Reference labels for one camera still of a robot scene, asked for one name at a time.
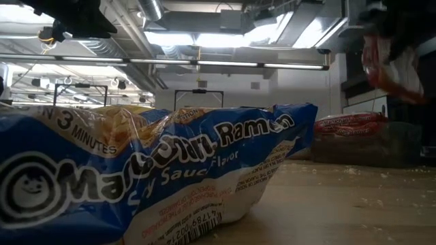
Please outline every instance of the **black object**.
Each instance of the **black object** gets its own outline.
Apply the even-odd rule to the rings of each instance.
[[[53,28],[52,27],[43,27],[42,30],[38,33],[38,39],[44,44],[54,44],[56,40],[53,37]]]
[[[145,101],[146,101],[145,96],[144,96],[144,95],[141,95],[141,96],[139,97],[139,102],[141,102],[141,103],[145,103]]]
[[[77,83],[77,84],[74,85],[74,87],[76,87],[76,88],[90,88],[91,85],[90,84]]]
[[[62,90],[61,92],[57,92],[57,89],[62,86]],[[53,95],[53,106],[56,106],[56,101],[57,101],[57,97],[59,95],[62,95],[63,91],[65,91],[67,88],[69,88],[71,86],[71,84],[55,84],[54,85],[54,95]],[[106,101],[108,99],[108,87],[106,85],[90,85],[90,84],[75,84],[74,85],[76,88],[104,88],[104,106],[106,106]]]
[[[193,94],[205,94],[205,93],[220,93],[221,94],[221,107],[224,107],[224,92],[223,91],[207,91],[205,89],[193,89],[193,90],[175,90],[174,92],[174,111],[177,105],[177,93],[178,92],[192,92]]]
[[[125,80],[118,81],[118,88],[121,90],[125,90],[125,88],[126,88]]]
[[[32,79],[31,84],[32,84],[32,86],[41,86],[41,79],[34,78],[34,79]]]
[[[0,96],[3,94],[3,91],[5,90],[5,85],[3,84],[3,77],[0,76]]]
[[[416,46],[436,32],[435,4],[431,0],[383,0],[387,11],[372,9],[359,15],[361,24],[374,24],[374,32],[392,39],[388,61],[408,46]]]
[[[21,0],[35,9],[35,14],[45,13],[55,20],[52,37],[62,42],[64,32],[74,38],[110,38],[115,26],[100,12],[100,0]]]

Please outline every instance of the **white wall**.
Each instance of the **white wall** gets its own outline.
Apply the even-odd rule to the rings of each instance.
[[[224,107],[265,108],[276,103],[313,103],[318,106],[318,118],[321,118],[342,111],[344,105],[340,85],[346,79],[345,69],[345,55],[338,54],[329,71],[280,69],[269,80],[259,75],[229,77],[221,74],[204,74],[201,79],[208,80],[208,91],[224,91]],[[173,110],[174,89],[197,88],[195,74],[162,74],[161,77],[171,89],[156,92],[156,108]],[[251,90],[251,82],[260,82],[261,89]],[[179,102],[194,106],[217,105],[212,95],[197,97],[186,94]]]

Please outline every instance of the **blue ramen package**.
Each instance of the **blue ramen package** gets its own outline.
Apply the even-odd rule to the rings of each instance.
[[[259,201],[317,108],[110,111],[0,108],[0,244],[186,244]]]

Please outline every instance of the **fluorescent light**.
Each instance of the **fluorescent light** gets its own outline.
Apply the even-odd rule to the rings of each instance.
[[[322,65],[298,65],[298,64],[265,64],[265,68],[282,68],[282,69],[314,69],[322,70]]]
[[[13,101],[12,105],[53,105],[53,102],[19,102]],[[56,103],[56,106],[83,106],[88,108],[100,108],[103,105],[87,104],[87,103]]]
[[[193,39],[187,33],[153,33],[145,31],[150,44],[159,46],[175,46],[175,45],[193,45]]]
[[[39,60],[55,60],[54,56],[50,55],[31,55],[31,54],[0,54],[2,59],[39,59]]]
[[[73,95],[73,98],[76,98],[76,99],[79,99],[79,100],[82,100],[82,101],[87,101],[88,100],[88,97],[83,96],[83,95]]]
[[[250,43],[242,35],[203,33],[198,36],[196,45],[206,48],[239,48]]]
[[[331,38],[333,34],[335,34],[347,21],[347,17],[341,20],[339,24],[337,24],[331,31],[327,33],[327,35],[325,35],[318,43],[316,43],[315,47],[319,48],[324,42]]]
[[[257,63],[250,62],[227,62],[227,61],[198,61],[199,65],[225,65],[238,67],[257,67]]]
[[[98,58],[98,57],[63,57],[64,61],[95,61],[95,62],[123,62],[118,58]]]
[[[189,65],[191,62],[183,60],[165,59],[130,59],[132,63],[166,64],[166,65]]]
[[[269,44],[277,42],[277,40],[279,39],[279,37],[281,36],[283,31],[285,30],[287,24],[291,20],[292,15],[294,15],[293,12],[288,12],[288,13],[284,14],[284,16],[283,16],[283,18],[281,20],[279,20],[279,17],[281,15],[277,17],[277,22],[279,22],[280,24],[276,28],[275,32],[271,35],[270,40],[268,42]]]
[[[59,92],[62,91],[62,90],[64,90],[64,88],[63,88],[62,86],[59,86],[59,87],[57,88],[57,92],[58,92],[58,94],[59,94]],[[75,94],[75,93],[76,93],[75,91],[73,91],[72,89],[69,89],[69,88],[66,88],[64,91],[69,92],[69,93],[72,93],[72,94]]]
[[[91,96],[91,97],[104,97],[104,94],[102,95],[102,94],[88,94],[88,96]],[[126,95],[108,95],[108,97],[118,97],[118,98],[121,98],[121,97],[125,97]]]

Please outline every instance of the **table surface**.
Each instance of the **table surface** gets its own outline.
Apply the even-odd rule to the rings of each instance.
[[[201,244],[436,244],[436,169],[286,161],[244,218]]]

